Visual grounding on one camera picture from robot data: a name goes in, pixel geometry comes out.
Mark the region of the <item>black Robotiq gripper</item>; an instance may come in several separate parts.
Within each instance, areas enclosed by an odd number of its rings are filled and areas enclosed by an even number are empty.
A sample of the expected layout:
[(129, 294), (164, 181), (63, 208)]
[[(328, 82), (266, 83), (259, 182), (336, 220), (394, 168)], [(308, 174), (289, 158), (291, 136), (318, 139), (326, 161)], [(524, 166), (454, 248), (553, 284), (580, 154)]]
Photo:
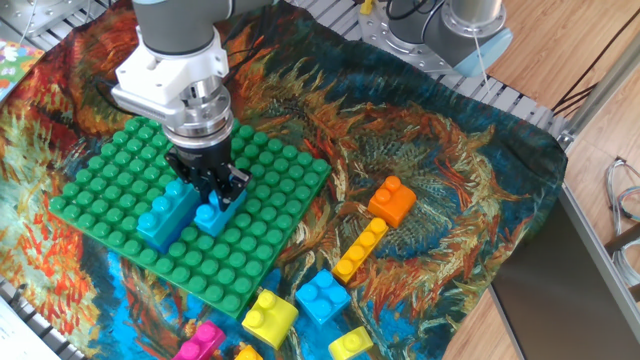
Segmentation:
[(209, 195), (220, 188), (218, 199), (222, 211), (238, 199), (252, 179), (250, 171), (230, 164), (230, 139), (200, 149), (174, 145), (165, 154), (165, 160), (179, 179), (193, 185), (202, 203), (209, 203)]

